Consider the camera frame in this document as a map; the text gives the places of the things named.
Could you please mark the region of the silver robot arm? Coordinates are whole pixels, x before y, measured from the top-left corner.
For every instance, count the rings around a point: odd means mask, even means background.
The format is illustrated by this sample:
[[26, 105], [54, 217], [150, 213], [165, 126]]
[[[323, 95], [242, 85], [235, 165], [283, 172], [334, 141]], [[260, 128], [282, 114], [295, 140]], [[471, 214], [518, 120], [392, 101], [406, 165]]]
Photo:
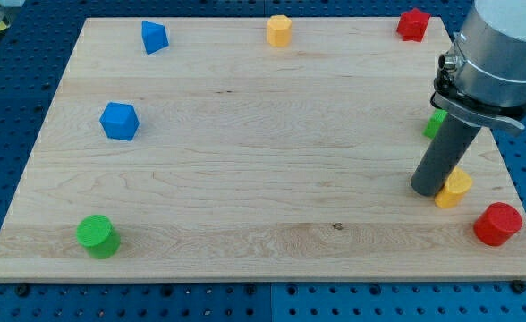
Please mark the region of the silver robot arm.
[[438, 58], [431, 104], [470, 126], [524, 130], [526, 0], [475, 0]]

